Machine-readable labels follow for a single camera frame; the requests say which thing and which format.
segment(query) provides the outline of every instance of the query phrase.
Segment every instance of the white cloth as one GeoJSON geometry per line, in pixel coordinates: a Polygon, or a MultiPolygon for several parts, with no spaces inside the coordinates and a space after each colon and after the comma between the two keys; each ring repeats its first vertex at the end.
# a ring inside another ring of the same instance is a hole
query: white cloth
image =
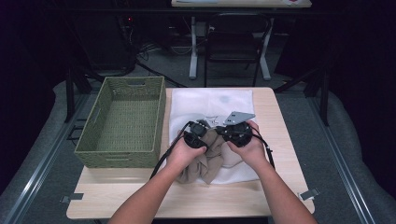
{"type": "MultiPolygon", "coordinates": [[[[211,126],[223,126],[233,111],[254,114],[253,91],[189,88],[172,91],[169,144],[189,121],[206,119],[211,126]]],[[[221,146],[224,163],[212,184],[231,184],[259,179],[227,144],[221,146]]]]}

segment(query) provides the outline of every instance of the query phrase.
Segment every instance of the green woven basket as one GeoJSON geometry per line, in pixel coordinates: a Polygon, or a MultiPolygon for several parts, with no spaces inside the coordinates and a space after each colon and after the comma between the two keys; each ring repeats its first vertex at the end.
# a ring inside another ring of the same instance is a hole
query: green woven basket
{"type": "Polygon", "coordinates": [[[163,77],[107,77],[75,150],[90,168],[151,168],[158,162],[163,77]]]}

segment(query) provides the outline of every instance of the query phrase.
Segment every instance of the person's arm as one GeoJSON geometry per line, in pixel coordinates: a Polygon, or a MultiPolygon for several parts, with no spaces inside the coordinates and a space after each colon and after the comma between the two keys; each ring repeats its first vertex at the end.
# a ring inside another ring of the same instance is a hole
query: person's arm
{"type": "Polygon", "coordinates": [[[178,140],[166,159],[165,167],[130,196],[108,223],[151,223],[174,180],[195,157],[205,153],[205,150],[205,147],[195,149],[187,146],[184,138],[178,140]]]}
{"type": "MultiPolygon", "coordinates": [[[[258,125],[249,120],[247,123],[257,131],[258,125]]],[[[282,180],[279,174],[265,159],[262,142],[252,137],[250,143],[244,147],[236,147],[233,143],[227,142],[230,149],[239,154],[259,176],[262,182],[265,197],[271,210],[271,214],[276,224],[279,223],[317,223],[298,199],[291,189],[282,180]]]]}

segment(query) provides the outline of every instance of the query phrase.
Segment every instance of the desk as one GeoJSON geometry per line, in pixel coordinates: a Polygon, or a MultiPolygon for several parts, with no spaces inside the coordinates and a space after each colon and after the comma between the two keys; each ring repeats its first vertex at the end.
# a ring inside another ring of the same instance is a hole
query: desk
{"type": "MultiPolygon", "coordinates": [[[[172,0],[172,7],[311,7],[309,0],[297,0],[292,3],[290,0],[218,0],[217,3],[182,3],[177,0],[172,0]]],[[[262,68],[262,77],[264,80],[271,80],[271,75],[268,70],[267,61],[265,61],[265,52],[267,51],[268,42],[270,40],[272,29],[269,31],[264,40],[262,48],[262,56],[260,59],[260,66],[262,68]]],[[[196,53],[196,33],[195,33],[195,18],[191,17],[191,63],[190,63],[190,79],[196,79],[198,55],[196,53]]]]}
{"type": "MultiPolygon", "coordinates": [[[[289,133],[282,118],[274,92],[269,88],[253,90],[253,104],[261,134],[271,149],[276,170],[294,193],[307,191],[289,133]]],[[[166,90],[162,153],[168,148],[169,114],[172,90],[166,90]]],[[[72,219],[110,218],[119,206],[141,188],[152,169],[88,169],[84,167],[75,193],[82,200],[72,200],[67,216],[72,219]]],[[[304,205],[313,213],[311,200],[304,205]]],[[[166,194],[156,215],[158,218],[189,217],[265,217],[271,216],[259,180],[230,185],[179,184],[175,182],[166,194]]]]}

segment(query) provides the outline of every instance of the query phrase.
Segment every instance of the black chair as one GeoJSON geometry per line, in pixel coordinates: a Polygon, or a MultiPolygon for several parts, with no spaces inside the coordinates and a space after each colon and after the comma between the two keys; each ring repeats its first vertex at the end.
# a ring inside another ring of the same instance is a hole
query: black chair
{"type": "Polygon", "coordinates": [[[207,63],[256,64],[253,84],[262,56],[264,39],[271,29],[271,20],[257,13],[220,13],[205,27],[205,87],[207,63]]]}

